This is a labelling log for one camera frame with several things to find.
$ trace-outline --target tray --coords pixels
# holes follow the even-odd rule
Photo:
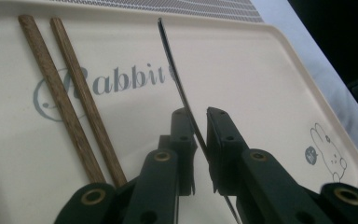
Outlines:
[[[358,151],[286,38],[274,27],[129,9],[0,1],[0,223],[51,223],[88,184],[17,17],[30,14],[47,42],[103,172],[48,21],[60,17],[128,179],[136,177],[171,113],[183,107],[157,27],[162,17],[187,98],[206,134],[206,108],[233,118],[250,147],[272,153],[302,186],[358,188]],[[179,223],[235,223],[195,157],[196,195]]]

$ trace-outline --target chopstick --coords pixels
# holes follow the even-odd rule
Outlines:
[[[111,141],[109,140],[109,135],[103,125],[100,113],[98,112],[97,106],[92,99],[90,89],[81,71],[80,64],[69,40],[69,36],[65,31],[61,19],[52,18],[50,20],[50,25],[60,46],[60,50],[63,58],[65,59],[71,78],[75,84],[75,88],[79,93],[80,101],[86,111],[89,124],[97,140],[101,153],[103,154],[103,159],[106,163],[109,174],[111,175],[115,186],[121,187],[127,183],[126,176],[124,176],[117,155],[113,149]]]
[[[82,162],[89,181],[91,183],[105,182],[100,166],[94,157],[87,137],[77,119],[76,112],[66,94],[57,68],[51,59],[48,48],[37,28],[34,18],[29,15],[21,15],[19,16],[19,23],[36,58],[39,69],[48,84],[54,102],[60,111],[62,121],[76,148],[77,155]]]

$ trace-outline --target rabbit illustration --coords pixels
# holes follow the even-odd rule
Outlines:
[[[319,154],[324,159],[324,164],[332,175],[333,181],[340,182],[347,169],[347,162],[339,153],[336,145],[334,145],[319,123],[315,123],[315,127],[310,129],[310,136]]]

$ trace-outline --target rabbit logo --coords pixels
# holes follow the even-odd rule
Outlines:
[[[319,123],[315,123],[315,127],[310,129],[310,136],[319,151],[319,155],[322,156],[324,164],[332,175],[333,181],[340,182],[342,176],[345,174],[345,170],[347,169],[347,162],[339,153],[336,145],[334,145],[333,141],[324,132],[324,129]],[[316,156],[319,155],[317,155],[316,152],[311,153],[311,148],[314,150],[313,147],[309,147],[306,150],[306,159],[308,159],[308,151],[310,155],[315,155],[316,162]]]

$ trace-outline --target metal blade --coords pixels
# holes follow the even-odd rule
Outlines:
[[[162,23],[162,18],[158,18],[158,29],[159,29],[159,34],[161,35],[162,45],[164,46],[165,54],[167,55],[168,63],[170,64],[170,67],[172,69],[172,74],[175,79],[176,87],[179,90],[179,95],[182,99],[183,105],[185,106],[185,110],[186,110],[186,113],[190,119],[191,125],[193,126],[194,133],[200,143],[200,147],[202,148],[202,151],[205,155],[206,160],[209,162],[205,141],[202,138],[199,126],[197,125],[197,122],[194,119],[193,113],[191,112],[190,104],[187,101],[185,91],[182,87],[182,82],[180,81],[179,74],[176,70],[175,62],[173,61],[170,44],[168,43],[167,34],[165,33],[164,24]],[[228,204],[228,207],[229,207],[232,215],[234,216],[235,220],[237,221],[238,224],[241,224],[241,221],[238,218],[237,213],[236,213],[231,201],[229,200],[228,196],[225,195],[224,198],[225,198],[225,200]]]

